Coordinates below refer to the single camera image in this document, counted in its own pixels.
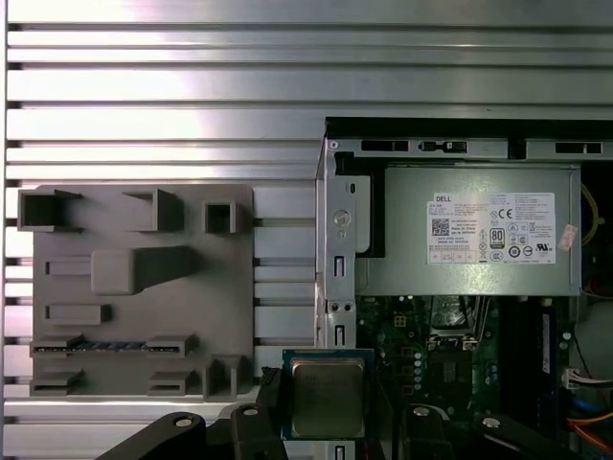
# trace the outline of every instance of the qr code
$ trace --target qr code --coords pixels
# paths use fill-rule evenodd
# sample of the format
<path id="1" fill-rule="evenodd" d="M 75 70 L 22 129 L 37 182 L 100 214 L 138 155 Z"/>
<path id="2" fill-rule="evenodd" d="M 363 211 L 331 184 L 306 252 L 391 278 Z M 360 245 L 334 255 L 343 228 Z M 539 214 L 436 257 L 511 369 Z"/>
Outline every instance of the qr code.
<path id="1" fill-rule="evenodd" d="M 448 218 L 433 218 L 432 219 L 432 236 L 433 237 L 448 237 L 449 236 L 449 219 Z"/>

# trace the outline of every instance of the metal slotted background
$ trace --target metal slotted background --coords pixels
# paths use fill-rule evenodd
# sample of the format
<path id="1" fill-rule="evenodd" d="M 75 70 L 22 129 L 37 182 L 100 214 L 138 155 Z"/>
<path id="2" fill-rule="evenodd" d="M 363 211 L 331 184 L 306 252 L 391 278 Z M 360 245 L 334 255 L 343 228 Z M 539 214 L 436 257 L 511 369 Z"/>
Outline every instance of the metal slotted background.
<path id="1" fill-rule="evenodd" d="M 313 342 L 326 116 L 587 119 L 613 103 L 609 0 L 7 3 L 4 454 L 17 459 L 94 458 L 170 411 L 213 421 L 221 408 L 29 399 L 32 236 L 14 228 L 18 189 L 253 185 L 256 358 L 276 365 L 283 347 Z M 288 448 L 312 456 L 311 443 Z"/>

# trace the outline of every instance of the orange wire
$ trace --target orange wire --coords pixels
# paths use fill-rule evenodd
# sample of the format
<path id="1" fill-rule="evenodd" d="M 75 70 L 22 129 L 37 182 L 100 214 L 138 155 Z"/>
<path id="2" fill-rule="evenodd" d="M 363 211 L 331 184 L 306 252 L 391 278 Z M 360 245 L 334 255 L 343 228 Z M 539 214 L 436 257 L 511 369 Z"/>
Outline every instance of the orange wire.
<path id="1" fill-rule="evenodd" d="M 575 426 L 586 426 L 595 424 L 596 422 L 602 422 L 603 420 L 610 419 L 611 417 L 613 417 L 613 412 L 601 415 L 600 417 L 593 417 L 591 419 L 568 419 L 568 421 Z"/>
<path id="2" fill-rule="evenodd" d="M 597 435 L 593 433 L 588 433 L 587 431 L 579 428 L 572 422 L 569 422 L 568 425 L 570 426 L 570 428 L 573 429 L 573 431 L 575 431 L 581 438 L 585 439 L 587 442 L 593 444 L 594 446 L 599 447 L 600 449 L 604 450 L 606 453 L 613 454 L 613 447 L 609 446 L 605 441 L 603 441 Z"/>

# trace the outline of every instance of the screw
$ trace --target screw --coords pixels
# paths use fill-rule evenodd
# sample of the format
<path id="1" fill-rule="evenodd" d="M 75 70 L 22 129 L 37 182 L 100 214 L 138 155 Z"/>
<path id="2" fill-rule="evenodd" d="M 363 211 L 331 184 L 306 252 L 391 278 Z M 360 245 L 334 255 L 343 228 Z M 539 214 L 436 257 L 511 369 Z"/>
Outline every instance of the screw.
<path id="1" fill-rule="evenodd" d="M 190 426 L 192 424 L 192 419 L 188 419 L 187 417 L 183 417 L 179 420 L 174 421 L 174 425 L 180 428 L 185 428 L 186 426 Z"/>
<path id="2" fill-rule="evenodd" d="M 430 415 L 430 409 L 428 409 L 427 407 L 416 407 L 415 409 L 413 409 L 413 413 L 418 417 L 427 417 L 428 415 Z"/>
<path id="3" fill-rule="evenodd" d="M 337 226 L 346 227 L 347 225 L 349 225 L 349 222 L 352 221 L 352 215 L 344 209 L 339 209 L 334 213 L 332 219 Z"/>
<path id="4" fill-rule="evenodd" d="M 486 417 L 483 419 L 483 425 L 488 428 L 499 428 L 501 423 L 498 419 L 492 419 L 491 417 Z"/>

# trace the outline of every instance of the sticker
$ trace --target sticker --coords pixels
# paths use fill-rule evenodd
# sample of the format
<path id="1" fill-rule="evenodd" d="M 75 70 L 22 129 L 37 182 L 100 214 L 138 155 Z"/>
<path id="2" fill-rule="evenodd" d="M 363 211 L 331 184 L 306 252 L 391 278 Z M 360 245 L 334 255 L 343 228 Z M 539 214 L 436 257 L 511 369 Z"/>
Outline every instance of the sticker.
<path id="1" fill-rule="evenodd" d="M 564 231 L 562 232 L 562 236 L 559 239 L 559 243 L 557 244 L 560 251 L 569 252 L 571 250 L 578 231 L 579 229 L 577 227 L 568 223 L 566 224 Z"/>
<path id="2" fill-rule="evenodd" d="M 437 193 L 427 205 L 429 264 L 556 263 L 554 194 Z"/>

